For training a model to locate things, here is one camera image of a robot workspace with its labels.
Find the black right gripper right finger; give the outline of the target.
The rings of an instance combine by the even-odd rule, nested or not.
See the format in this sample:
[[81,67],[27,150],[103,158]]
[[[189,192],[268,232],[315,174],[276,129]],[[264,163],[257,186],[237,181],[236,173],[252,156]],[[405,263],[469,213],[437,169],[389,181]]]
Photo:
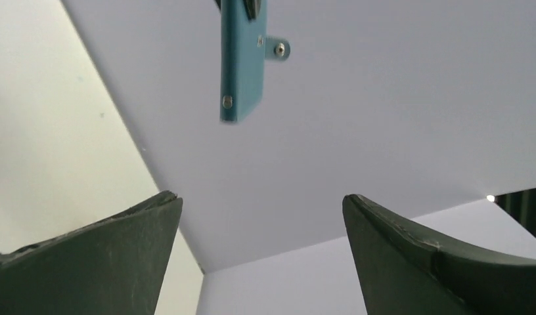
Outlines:
[[458,240],[358,194],[342,213],[368,314],[536,314],[536,259]]

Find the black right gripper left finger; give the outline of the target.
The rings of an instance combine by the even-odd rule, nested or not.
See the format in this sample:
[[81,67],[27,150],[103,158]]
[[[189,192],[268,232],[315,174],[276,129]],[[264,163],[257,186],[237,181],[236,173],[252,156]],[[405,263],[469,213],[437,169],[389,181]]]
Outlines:
[[163,191],[129,209],[0,253],[0,314],[153,314],[182,213]]

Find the blue leather card holder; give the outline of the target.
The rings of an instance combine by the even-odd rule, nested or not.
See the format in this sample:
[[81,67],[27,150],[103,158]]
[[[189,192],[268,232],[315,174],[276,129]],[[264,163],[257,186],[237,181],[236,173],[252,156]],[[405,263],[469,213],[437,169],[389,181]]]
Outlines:
[[217,1],[221,13],[220,120],[242,121],[263,97],[265,62],[286,61],[291,53],[287,39],[267,34],[267,2],[260,14],[248,20],[243,1]]

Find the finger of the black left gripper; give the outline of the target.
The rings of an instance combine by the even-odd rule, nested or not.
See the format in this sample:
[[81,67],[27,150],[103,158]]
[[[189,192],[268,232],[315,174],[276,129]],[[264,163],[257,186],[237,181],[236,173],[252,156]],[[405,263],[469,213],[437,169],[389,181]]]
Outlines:
[[260,0],[243,0],[248,20],[256,20],[260,14]]

